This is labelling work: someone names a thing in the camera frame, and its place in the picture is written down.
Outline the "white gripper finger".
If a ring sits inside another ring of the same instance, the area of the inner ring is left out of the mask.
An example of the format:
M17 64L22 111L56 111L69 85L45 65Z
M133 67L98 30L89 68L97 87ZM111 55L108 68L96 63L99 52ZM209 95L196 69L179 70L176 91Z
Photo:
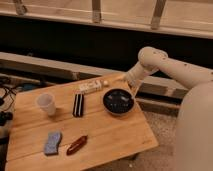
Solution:
M135 96L136 96L136 94L138 92L137 87L132 88L131 91L132 91L132 97L135 98Z

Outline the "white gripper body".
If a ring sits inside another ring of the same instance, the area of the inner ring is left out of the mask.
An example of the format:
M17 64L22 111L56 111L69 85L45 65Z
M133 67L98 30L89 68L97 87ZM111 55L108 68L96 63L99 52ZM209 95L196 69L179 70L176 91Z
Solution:
M137 62L125 73L125 80L132 88L138 88L141 85L141 81L148 75L149 71L146 70L139 62Z

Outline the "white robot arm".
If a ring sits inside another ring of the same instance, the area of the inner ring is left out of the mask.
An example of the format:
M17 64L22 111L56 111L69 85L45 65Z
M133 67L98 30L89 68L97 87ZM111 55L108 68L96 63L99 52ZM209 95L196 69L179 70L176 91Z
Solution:
M213 69L143 47L124 78L136 93L142 81L158 70L188 89L177 118L174 171L213 171Z

